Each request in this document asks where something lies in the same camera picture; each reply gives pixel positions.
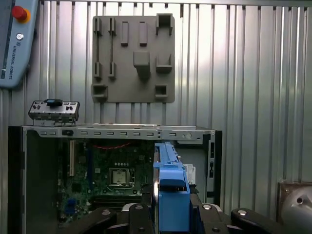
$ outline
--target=pci slot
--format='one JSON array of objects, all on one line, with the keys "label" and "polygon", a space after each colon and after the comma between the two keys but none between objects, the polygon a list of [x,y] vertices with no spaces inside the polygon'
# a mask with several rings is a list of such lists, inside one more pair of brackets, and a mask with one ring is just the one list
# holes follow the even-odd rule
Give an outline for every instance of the pci slot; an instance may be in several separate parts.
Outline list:
[{"label": "pci slot", "polygon": [[75,175],[75,145],[76,141],[71,140],[69,146],[69,176]]}]

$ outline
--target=gray mounting plate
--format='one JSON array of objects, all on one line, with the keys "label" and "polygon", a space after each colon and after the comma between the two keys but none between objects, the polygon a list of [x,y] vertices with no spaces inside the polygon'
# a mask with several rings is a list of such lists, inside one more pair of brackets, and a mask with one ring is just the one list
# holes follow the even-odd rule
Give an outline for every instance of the gray mounting plate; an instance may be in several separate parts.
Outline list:
[{"label": "gray mounting plate", "polygon": [[173,102],[172,14],[94,17],[91,92],[99,102]]},{"label": "gray mounting plate", "polygon": [[282,220],[282,207],[285,200],[292,194],[292,192],[297,189],[301,189],[304,187],[310,187],[312,183],[299,183],[299,182],[289,182],[282,181],[278,183],[278,193],[277,193],[277,209],[276,209],[276,221],[283,224]]}]

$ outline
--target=cable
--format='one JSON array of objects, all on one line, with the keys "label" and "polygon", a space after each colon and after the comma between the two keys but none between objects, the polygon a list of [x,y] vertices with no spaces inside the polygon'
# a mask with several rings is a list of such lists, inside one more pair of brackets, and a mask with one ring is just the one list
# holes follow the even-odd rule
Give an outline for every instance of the cable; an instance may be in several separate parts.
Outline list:
[{"label": "cable", "polygon": [[120,149],[120,148],[123,148],[127,145],[130,145],[131,143],[128,142],[126,144],[123,144],[123,145],[118,145],[118,146],[114,146],[114,147],[103,147],[103,146],[97,146],[97,145],[94,145],[93,147],[95,148],[98,148],[98,149],[102,149],[102,150],[115,150],[115,149]]}]

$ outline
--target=corrugated metal wall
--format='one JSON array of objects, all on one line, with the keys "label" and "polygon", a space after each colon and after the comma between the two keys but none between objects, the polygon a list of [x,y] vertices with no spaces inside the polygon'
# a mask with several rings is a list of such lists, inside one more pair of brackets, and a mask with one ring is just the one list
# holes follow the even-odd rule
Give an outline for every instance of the corrugated metal wall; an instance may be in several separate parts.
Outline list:
[{"label": "corrugated metal wall", "polygon": [[[93,103],[92,17],[156,13],[175,17],[175,102]],[[20,90],[0,90],[1,212],[7,126],[32,124],[33,100],[61,98],[80,101],[80,123],[223,130],[223,209],[274,218],[278,181],[312,182],[311,41],[312,8],[43,2],[28,76]]]}]

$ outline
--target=motherboard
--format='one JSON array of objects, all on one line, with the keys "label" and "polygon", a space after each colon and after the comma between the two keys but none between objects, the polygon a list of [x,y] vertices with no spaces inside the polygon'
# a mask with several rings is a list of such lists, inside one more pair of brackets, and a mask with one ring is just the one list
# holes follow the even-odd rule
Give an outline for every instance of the motherboard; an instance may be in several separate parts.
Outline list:
[{"label": "motherboard", "polygon": [[152,184],[154,142],[64,140],[58,158],[60,227],[99,206],[120,210],[123,200],[138,200]]}]

